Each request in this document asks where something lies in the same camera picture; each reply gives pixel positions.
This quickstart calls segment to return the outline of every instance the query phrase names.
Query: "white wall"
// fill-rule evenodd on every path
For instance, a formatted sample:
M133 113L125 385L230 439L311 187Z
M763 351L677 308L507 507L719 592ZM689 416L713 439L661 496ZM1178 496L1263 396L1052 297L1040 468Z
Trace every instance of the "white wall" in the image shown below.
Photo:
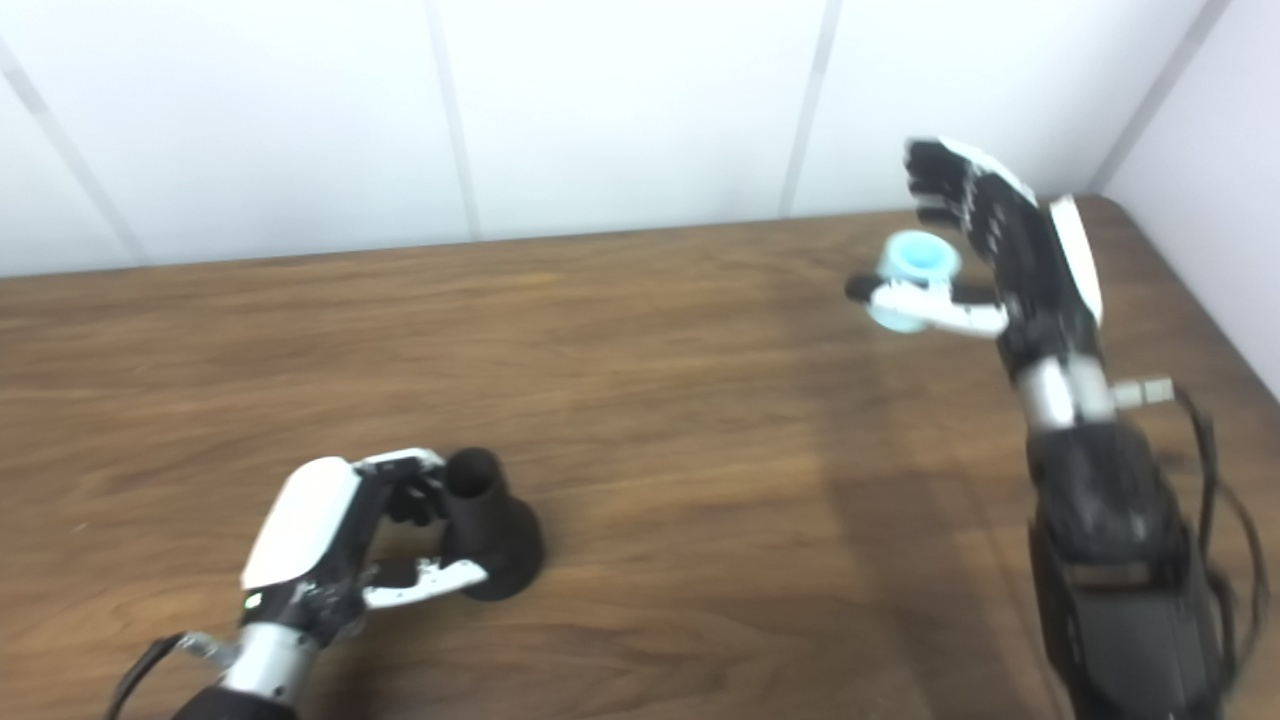
M0 274L906 206L910 133L1080 190L1201 3L0 0L76 199L0 164Z
M1280 396L1280 3L1231 0L1105 192Z

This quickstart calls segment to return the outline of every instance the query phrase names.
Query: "black cylindrical object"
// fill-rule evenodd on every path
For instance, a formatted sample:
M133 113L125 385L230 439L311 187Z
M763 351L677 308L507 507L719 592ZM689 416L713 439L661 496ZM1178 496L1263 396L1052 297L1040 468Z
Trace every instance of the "black cylindrical object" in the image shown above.
M512 497L498 456L483 447L453 454L444 465L444 565L471 560L489 574L462 591L474 600L506 600L525 589L543 565L543 536L532 509Z

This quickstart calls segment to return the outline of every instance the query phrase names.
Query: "black robotic finger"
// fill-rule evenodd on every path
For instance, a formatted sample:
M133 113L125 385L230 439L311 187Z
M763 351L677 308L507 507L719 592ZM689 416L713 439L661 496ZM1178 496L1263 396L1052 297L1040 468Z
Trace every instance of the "black robotic finger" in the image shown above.
M947 208L937 206L922 206L915 210L915 215L920 218L922 223L937 224L937 225L950 225L952 228L960 227L960 217Z
M964 186L938 178L911 178L906 188L922 202L955 204L964 197Z
M969 170L969 160L941 142L916 140L908 145L906 172L911 181L932 186L951 201L963 197Z
M412 478L401 482L387 501L387 516L394 523L413 523L422 527L431 521L433 495L426 478Z
M998 174L986 174L973 181L973 202L968 210L966 222L961 229L969 238L974 251L988 264L1006 251L1018 251L1018 245L1025 245L1025 231L1015 232L1011 222L1032 218L1037 225L1043 224L1038 210L1009 181Z

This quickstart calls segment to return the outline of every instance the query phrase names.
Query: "metal connector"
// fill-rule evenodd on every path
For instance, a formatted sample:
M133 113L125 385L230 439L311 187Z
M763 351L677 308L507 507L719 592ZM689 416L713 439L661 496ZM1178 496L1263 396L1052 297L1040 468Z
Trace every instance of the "metal connector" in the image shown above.
M1111 400L1117 410L1133 410L1146 405L1170 402L1175 397L1172 378L1121 380L1111 386Z
M224 643L207 633L198 632L182 635L182 639L178 641L178 650L187 655L195 655L216 666L219 670L230 667L238 655L236 646Z
M1115 419L1107 377L1097 357L1044 357L1018 375L1027 424L1037 433Z

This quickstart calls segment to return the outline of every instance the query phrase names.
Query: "wood grain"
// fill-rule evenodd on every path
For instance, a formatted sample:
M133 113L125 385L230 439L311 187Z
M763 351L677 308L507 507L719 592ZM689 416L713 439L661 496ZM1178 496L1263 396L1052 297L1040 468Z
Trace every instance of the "wood grain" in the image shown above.
M1171 373L1216 411L1275 566L1280 409L1121 210L1083 213L1114 374ZM1062 717L995 348L883 332L841 293L906 225L0 283L3 716L95 717L154 637L230 634L241 564L301 462L485 445L541 514L545 574L503 603L371 616L326 651L308 717ZM1176 413L1140 420L1189 454ZM1230 717L1280 715L1277 674L1272 633ZM209 678L169 660L128 716L165 717Z

